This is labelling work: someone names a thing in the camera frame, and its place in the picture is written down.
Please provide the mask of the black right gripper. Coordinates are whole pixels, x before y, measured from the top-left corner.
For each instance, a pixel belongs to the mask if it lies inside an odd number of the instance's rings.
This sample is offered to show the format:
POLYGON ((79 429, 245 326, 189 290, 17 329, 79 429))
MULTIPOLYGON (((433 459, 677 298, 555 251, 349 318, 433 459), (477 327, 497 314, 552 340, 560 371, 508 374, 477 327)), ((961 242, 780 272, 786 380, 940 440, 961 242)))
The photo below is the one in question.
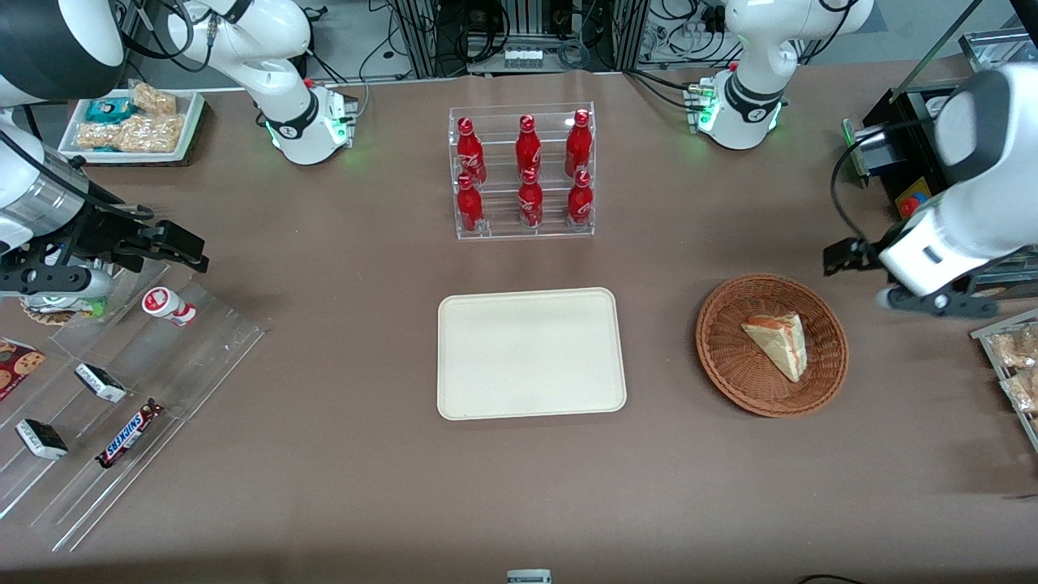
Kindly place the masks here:
POLYGON ((66 225, 64 265, 102 258, 130 268, 140 256, 184 265, 196 273, 208 272, 210 259, 204 255, 203 238, 173 221, 158 221, 153 226, 152 219, 153 210, 142 204, 133 208, 118 204, 108 210, 83 204, 66 225))

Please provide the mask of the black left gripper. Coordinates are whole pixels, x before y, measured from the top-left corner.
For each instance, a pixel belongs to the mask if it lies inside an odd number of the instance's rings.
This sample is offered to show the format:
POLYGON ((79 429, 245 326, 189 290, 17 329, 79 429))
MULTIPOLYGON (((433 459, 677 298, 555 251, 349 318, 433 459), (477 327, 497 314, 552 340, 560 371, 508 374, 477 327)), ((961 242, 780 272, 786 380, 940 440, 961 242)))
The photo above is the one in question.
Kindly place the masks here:
POLYGON ((885 248, 864 238, 846 238, 823 249, 823 277, 842 271, 872 271, 880 268, 879 254, 885 248))

